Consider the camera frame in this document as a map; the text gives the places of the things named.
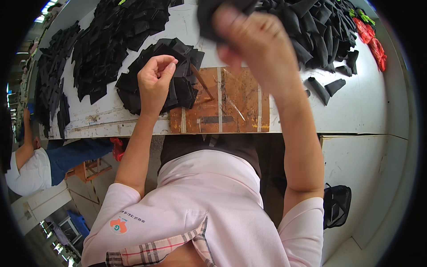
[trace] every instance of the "plaid shirt trim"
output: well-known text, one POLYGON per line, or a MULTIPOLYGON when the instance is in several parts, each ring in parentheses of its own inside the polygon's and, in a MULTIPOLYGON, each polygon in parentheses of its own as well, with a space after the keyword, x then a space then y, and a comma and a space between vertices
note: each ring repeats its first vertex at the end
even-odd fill
POLYGON ((182 235, 121 249, 119 251, 107 252, 105 263, 107 266, 115 267, 154 265, 163 261, 177 247, 191 240, 199 255, 202 255, 202 260, 206 263, 206 266, 216 267, 205 236, 207 225, 208 217, 205 217, 199 227, 182 235))

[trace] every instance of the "red plastic bag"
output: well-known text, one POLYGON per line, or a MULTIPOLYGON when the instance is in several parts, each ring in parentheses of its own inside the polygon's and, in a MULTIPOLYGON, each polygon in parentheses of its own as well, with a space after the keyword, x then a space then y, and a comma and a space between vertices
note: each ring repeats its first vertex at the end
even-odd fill
POLYGON ((114 143, 113 157, 116 161, 122 161, 122 157, 125 154, 123 151, 123 142, 117 137, 110 137, 110 141, 114 143))
POLYGON ((381 71, 386 70, 386 58, 383 46, 381 45, 380 41, 376 38, 372 38, 369 42, 369 48, 371 49, 372 54, 375 57, 375 60, 377 61, 378 67, 381 71))
POLYGON ((372 38, 375 38, 375 32, 372 29, 371 25, 365 24, 358 18, 353 18, 353 21, 356 23, 357 31, 359 32, 362 42, 369 44, 372 38))

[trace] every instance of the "black mesh bag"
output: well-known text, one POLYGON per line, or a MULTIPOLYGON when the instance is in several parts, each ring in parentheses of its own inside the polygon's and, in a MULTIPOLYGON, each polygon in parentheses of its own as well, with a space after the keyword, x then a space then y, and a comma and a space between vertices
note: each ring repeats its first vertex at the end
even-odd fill
POLYGON ((351 189, 345 185, 337 185, 325 189, 323 196, 323 229, 341 226, 345 223, 350 210, 351 189))

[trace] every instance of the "printed logo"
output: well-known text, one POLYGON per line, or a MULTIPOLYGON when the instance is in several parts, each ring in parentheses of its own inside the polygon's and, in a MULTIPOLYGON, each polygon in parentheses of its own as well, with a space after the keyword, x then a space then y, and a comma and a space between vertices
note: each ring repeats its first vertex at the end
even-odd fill
POLYGON ((121 216, 110 221, 110 230, 117 235, 125 234, 129 230, 129 226, 130 222, 121 216))

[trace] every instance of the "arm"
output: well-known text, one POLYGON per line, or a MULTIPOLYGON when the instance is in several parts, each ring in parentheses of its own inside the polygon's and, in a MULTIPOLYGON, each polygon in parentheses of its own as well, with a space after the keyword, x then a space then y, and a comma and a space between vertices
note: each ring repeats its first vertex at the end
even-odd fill
POLYGON ((282 23, 273 15, 255 12, 247 17, 223 5, 215 12, 213 25, 231 45, 218 47, 220 59, 232 70, 246 61, 261 88, 275 99, 286 148, 284 215, 305 199, 323 197, 322 150, 295 51, 282 23))
POLYGON ((24 110, 23 120, 24 120, 24 144, 16 150, 16 167, 18 170, 22 168, 25 162, 31 158, 32 152, 34 151, 32 144, 32 132, 31 126, 29 124, 30 113, 28 109, 24 110))
POLYGON ((127 185, 144 196, 153 128, 169 91, 178 61, 173 56, 152 57, 138 73, 141 115, 129 140, 114 182, 127 185))

